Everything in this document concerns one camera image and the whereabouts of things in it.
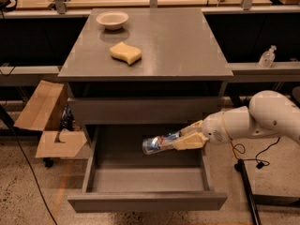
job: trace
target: floor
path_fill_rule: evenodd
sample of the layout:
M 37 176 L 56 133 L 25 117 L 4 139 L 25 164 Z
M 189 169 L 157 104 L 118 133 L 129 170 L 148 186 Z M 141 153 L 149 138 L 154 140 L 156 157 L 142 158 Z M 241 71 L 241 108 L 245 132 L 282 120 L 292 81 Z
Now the floor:
M 253 224 L 240 173 L 233 165 L 236 159 L 230 144 L 207 145 L 210 173 L 215 191 L 226 192 L 228 200 L 219 211 L 122 213 L 76 213 L 68 203 L 69 194 L 82 192 L 86 160 L 55 158 L 53 167 L 45 168 L 35 158 L 38 137 L 21 136 L 20 144 L 33 167 L 38 183 L 53 217 L 59 225 L 183 225 L 183 224 Z M 276 138 L 236 140 L 247 152 L 240 158 L 253 158 Z M 256 169 L 255 161 L 246 162 L 249 180 L 256 194 L 300 197 L 300 145 L 282 137 L 280 142 L 262 154 L 270 166 Z M 258 206 L 263 225 L 300 224 L 300 208 Z M 13 136 L 0 137 L 0 224 L 54 224 L 38 193 L 37 184 Z

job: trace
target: clear plastic bottle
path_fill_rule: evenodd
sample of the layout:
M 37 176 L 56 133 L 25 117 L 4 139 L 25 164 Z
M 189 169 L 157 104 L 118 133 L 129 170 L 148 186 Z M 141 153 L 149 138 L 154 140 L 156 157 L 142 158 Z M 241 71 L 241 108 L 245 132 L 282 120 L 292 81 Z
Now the clear plastic bottle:
M 259 61 L 259 65 L 263 68 L 270 68 L 274 62 L 275 54 L 274 51 L 277 49 L 276 46 L 272 45 L 271 48 L 262 54 Z

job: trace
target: white bottle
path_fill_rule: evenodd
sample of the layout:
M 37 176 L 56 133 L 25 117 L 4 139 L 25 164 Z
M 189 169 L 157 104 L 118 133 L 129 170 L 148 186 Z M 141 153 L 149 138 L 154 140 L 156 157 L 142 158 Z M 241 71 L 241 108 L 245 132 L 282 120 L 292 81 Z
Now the white bottle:
M 266 51 L 262 54 L 262 57 L 259 61 L 259 65 L 263 68 L 270 68 L 275 59 L 274 51 L 277 49 L 276 46 L 272 45 L 269 51 Z

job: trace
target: bowl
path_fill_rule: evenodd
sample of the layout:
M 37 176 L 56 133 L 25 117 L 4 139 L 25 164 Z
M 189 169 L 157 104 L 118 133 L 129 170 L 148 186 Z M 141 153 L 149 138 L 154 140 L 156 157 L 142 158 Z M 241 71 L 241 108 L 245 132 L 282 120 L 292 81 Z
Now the bowl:
M 103 12 L 96 17 L 96 21 L 104 25 L 108 30 L 117 30 L 123 27 L 123 24 L 128 20 L 128 15 L 122 11 Z

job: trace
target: yellow sponge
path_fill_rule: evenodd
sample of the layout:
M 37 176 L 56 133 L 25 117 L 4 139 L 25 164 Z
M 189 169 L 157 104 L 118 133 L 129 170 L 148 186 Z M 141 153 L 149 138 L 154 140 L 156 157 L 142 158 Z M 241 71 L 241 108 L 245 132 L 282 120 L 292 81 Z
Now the yellow sponge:
M 123 41 L 110 48 L 112 57 L 123 60 L 129 65 L 142 57 L 142 52 L 139 48 L 128 46 Z

